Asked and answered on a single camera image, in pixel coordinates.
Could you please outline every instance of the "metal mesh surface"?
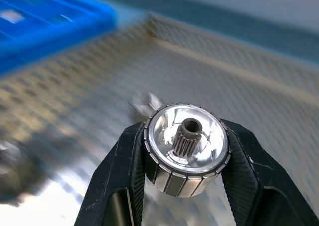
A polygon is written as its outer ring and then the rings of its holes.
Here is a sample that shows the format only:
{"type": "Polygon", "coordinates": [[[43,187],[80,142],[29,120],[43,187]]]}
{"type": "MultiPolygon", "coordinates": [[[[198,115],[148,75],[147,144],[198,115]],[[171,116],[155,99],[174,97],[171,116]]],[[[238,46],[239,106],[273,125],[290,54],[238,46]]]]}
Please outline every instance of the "metal mesh surface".
{"type": "MultiPolygon", "coordinates": [[[[200,105],[252,130],[319,216],[318,75],[158,19],[17,72],[0,84],[0,126],[42,160],[47,180],[22,195],[19,208],[0,205],[1,221],[73,225],[95,168],[137,120],[128,104],[137,91],[200,105]]],[[[144,225],[235,224],[220,178],[188,199],[149,182],[145,191],[144,225]]]]}

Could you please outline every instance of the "blue container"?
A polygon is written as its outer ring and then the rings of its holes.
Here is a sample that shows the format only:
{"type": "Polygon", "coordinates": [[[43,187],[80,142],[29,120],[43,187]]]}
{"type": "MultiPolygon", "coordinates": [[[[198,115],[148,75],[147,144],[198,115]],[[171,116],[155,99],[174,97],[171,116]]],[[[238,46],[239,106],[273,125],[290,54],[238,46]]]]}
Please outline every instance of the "blue container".
{"type": "Polygon", "coordinates": [[[0,74],[114,27],[115,12],[93,0],[0,0],[0,74]]]}

